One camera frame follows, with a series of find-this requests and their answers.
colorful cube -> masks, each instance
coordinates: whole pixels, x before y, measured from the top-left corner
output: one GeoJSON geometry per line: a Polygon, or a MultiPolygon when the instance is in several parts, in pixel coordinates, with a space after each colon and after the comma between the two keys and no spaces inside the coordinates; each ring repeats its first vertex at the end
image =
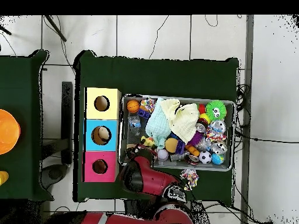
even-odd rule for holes
{"type": "Polygon", "coordinates": [[[119,134],[118,120],[89,120],[86,121],[86,151],[117,151],[119,134]],[[97,127],[104,127],[109,131],[110,138],[103,144],[96,144],[92,139],[93,130],[97,127]]]}
{"type": "Polygon", "coordinates": [[[90,120],[118,120],[121,93],[118,89],[86,87],[86,118],[90,120]]]}
{"type": "Polygon", "coordinates": [[[85,152],[84,182],[115,182],[118,173],[117,152],[85,152]]]}

dark green table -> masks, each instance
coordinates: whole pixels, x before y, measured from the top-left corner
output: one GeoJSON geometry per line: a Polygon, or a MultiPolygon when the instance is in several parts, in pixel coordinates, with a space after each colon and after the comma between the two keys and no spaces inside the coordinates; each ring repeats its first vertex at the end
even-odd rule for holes
{"type": "Polygon", "coordinates": [[[9,179],[0,186],[0,198],[53,200],[39,183],[41,166],[40,70],[48,52],[29,57],[0,56],[0,109],[10,112],[21,127],[16,146],[0,155],[0,170],[9,179]]]}
{"type": "MultiPolygon", "coordinates": [[[[238,60],[144,60],[123,57],[95,57],[81,52],[75,59],[75,155],[74,200],[85,198],[142,199],[146,195],[125,192],[119,182],[83,183],[82,147],[84,124],[84,87],[117,88],[122,94],[175,96],[200,99],[236,100],[238,60]]],[[[181,170],[160,169],[180,175],[181,170]]],[[[193,189],[197,200],[232,203],[232,172],[198,171],[199,182],[193,189]]]]}

green spiky ball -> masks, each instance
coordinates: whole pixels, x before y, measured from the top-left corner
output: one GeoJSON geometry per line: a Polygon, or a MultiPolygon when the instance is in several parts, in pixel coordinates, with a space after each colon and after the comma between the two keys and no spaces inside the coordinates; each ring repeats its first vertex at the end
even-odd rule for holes
{"type": "Polygon", "coordinates": [[[227,115],[227,109],[222,101],[213,100],[206,105],[206,113],[211,121],[223,120],[227,115]]]}

yellow cloth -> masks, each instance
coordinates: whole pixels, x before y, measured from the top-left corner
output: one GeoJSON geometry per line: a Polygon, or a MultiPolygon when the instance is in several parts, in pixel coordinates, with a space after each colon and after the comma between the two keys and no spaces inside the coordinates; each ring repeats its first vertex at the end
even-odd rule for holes
{"type": "Polygon", "coordinates": [[[196,123],[199,119],[199,111],[196,104],[187,104],[179,107],[180,101],[168,99],[160,103],[164,114],[169,122],[171,131],[187,144],[195,135],[196,123]]]}

circular hole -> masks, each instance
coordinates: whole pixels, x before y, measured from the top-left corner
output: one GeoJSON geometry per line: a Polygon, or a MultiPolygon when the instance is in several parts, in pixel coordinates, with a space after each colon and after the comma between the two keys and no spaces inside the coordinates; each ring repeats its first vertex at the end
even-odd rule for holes
{"type": "Polygon", "coordinates": [[[106,173],[107,168],[108,168],[107,163],[106,163],[104,160],[102,160],[102,159],[96,160],[96,161],[92,164],[92,170],[93,170],[95,173],[98,173],[98,174],[106,173]]]}
{"type": "Polygon", "coordinates": [[[106,145],[111,139],[111,132],[105,126],[98,126],[93,129],[91,139],[95,144],[106,145]]]}
{"type": "Polygon", "coordinates": [[[106,96],[98,96],[95,99],[95,109],[97,111],[106,111],[110,106],[109,100],[106,96]]]}

